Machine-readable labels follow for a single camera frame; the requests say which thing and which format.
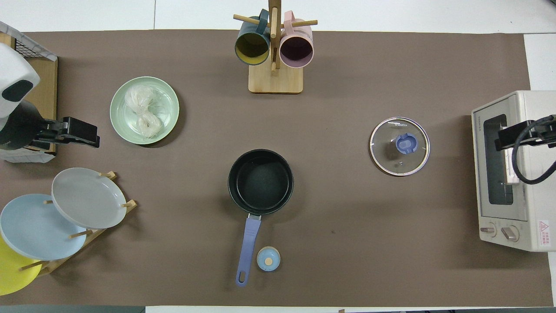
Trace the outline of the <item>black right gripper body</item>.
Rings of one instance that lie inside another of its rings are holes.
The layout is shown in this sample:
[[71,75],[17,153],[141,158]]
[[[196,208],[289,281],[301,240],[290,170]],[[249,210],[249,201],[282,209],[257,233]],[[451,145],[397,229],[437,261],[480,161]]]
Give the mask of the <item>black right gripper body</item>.
[[[498,131],[498,138],[495,139],[495,149],[496,151],[506,150],[508,148],[513,148],[516,144],[516,140],[523,131],[526,130],[530,124],[533,122],[521,122],[516,125],[506,127]],[[520,140],[520,145],[542,145],[543,140],[539,136],[539,133],[532,127],[532,129],[525,132],[523,139]]]

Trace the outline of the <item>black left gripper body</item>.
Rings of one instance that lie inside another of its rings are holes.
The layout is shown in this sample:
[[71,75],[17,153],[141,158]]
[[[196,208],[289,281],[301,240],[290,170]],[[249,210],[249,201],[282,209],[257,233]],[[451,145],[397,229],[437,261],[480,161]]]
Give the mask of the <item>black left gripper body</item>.
[[43,140],[53,144],[79,144],[98,148],[100,137],[98,128],[74,117],[64,117],[61,120],[49,120],[47,129],[43,131]]

